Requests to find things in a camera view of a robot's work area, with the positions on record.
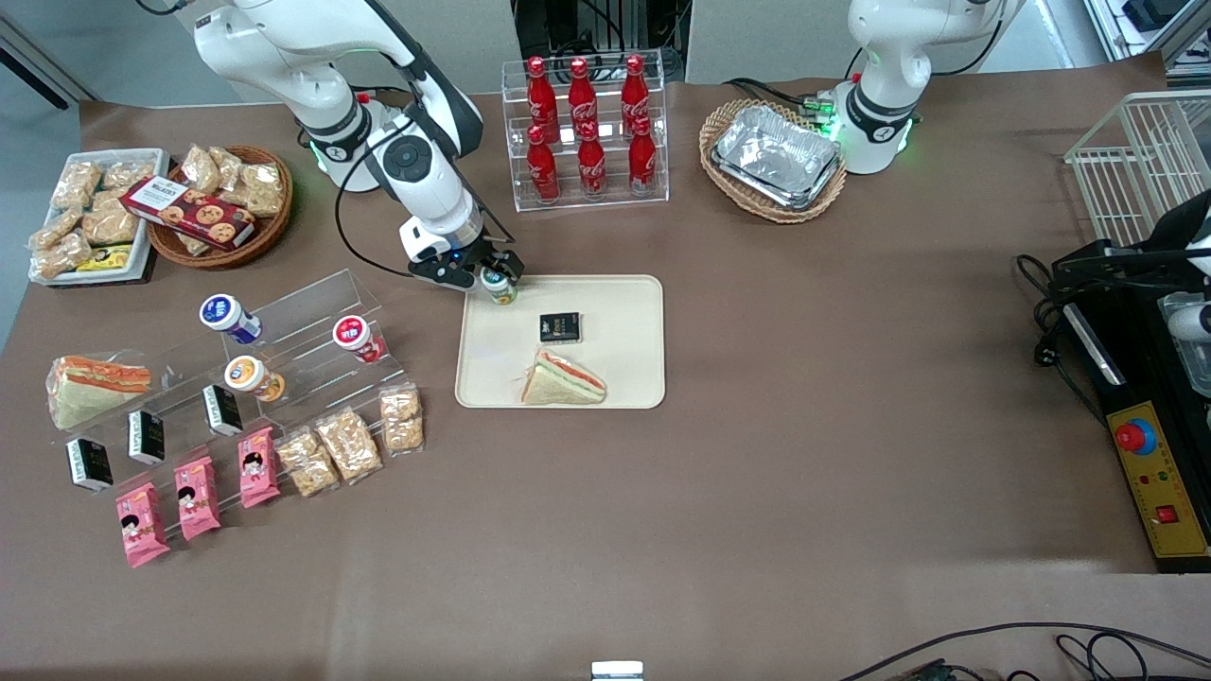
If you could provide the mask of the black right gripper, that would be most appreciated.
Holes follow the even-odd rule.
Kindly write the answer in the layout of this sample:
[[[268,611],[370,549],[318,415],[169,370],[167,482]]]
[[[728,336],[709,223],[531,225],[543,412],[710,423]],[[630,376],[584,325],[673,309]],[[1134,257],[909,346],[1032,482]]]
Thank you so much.
[[[492,262],[494,248],[488,244],[474,244],[436,254],[421,262],[408,263],[412,277],[435,284],[441,288],[482,288],[482,271]],[[497,271],[510,284],[518,285],[526,264],[511,250],[497,251]]]

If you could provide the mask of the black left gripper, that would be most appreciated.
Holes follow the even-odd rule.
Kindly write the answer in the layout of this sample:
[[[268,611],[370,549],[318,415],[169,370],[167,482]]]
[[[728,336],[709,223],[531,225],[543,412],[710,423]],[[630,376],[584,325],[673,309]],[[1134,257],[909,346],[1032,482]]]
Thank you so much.
[[[1077,290],[1098,284],[1108,268],[1121,271],[1133,284],[1164,288],[1200,288],[1200,269],[1190,261],[1190,248],[1121,252],[1110,240],[1095,240],[1051,264],[1051,290]]]

